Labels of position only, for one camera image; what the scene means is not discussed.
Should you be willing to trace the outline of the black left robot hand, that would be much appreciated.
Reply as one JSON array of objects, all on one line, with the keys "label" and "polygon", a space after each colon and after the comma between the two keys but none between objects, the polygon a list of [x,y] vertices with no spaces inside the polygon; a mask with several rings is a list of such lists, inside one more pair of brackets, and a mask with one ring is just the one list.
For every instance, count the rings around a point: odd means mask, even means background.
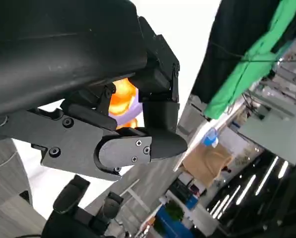
[{"label": "black left robot hand", "polygon": [[0,137],[45,167],[115,181],[182,154],[178,73],[128,0],[0,0]]}]

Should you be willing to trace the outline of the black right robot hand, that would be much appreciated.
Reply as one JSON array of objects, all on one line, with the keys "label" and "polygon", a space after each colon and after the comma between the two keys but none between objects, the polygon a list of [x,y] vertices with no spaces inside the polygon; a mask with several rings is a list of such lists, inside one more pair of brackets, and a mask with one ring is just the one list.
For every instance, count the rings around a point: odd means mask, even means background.
[{"label": "black right robot hand", "polygon": [[121,209],[123,198],[109,192],[96,215],[78,206],[90,182],[75,175],[53,204],[41,237],[43,238],[105,238],[111,220]]}]

